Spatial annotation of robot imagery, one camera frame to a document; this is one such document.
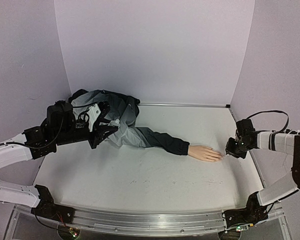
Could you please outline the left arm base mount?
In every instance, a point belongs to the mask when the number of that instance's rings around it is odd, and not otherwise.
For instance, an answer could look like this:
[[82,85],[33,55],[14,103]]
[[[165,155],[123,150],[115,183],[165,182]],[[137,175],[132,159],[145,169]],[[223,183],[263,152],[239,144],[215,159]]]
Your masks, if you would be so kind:
[[31,213],[37,217],[49,220],[60,221],[71,224],[74,219],[75,209],[70,206],[55,203],[49,189],[46,186],[36,184],[39,203],[31,208]]

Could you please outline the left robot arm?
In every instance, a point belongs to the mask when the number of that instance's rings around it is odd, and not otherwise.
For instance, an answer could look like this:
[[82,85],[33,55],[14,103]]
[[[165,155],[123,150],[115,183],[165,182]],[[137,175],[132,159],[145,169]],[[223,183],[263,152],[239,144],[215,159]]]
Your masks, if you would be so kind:
[[[72,106],[64,100],[47,108],[39,126],[24,130],[0,142],[0,169],[20,162],[44,160],[62,145],[88,142],[91,149],[115,133],[119,112],[108,101]],[[46,218],[54,218],[58,208],[50,190],[41,185],[21,185],[0,180],[0,202],[37,208]]]

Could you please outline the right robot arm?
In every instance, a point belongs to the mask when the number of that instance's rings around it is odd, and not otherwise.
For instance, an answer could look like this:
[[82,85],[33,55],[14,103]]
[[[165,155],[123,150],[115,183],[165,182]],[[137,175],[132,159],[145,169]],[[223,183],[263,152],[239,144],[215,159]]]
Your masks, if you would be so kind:
[[225,210],[222,215],[227,229],[267,220],[275,203],[300,191],[300,132],[257,131],[250,119],[236,122],[235,138],[228,139],[226,154],[244,159],[253,149],[290,155],[293,157],[292,167],[289,173],[271,186],[252,193],[244,208]]

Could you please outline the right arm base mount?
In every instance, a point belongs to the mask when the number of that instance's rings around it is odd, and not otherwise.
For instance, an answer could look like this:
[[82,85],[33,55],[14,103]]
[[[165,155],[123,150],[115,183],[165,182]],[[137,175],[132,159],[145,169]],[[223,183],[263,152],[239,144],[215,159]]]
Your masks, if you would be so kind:
[[268,206],[260,205],[257,193],[254,192],[248,197],[244,208],[228,209],[222,213],[227,229],[246,224],[255,225],[260,221],[268,219]]

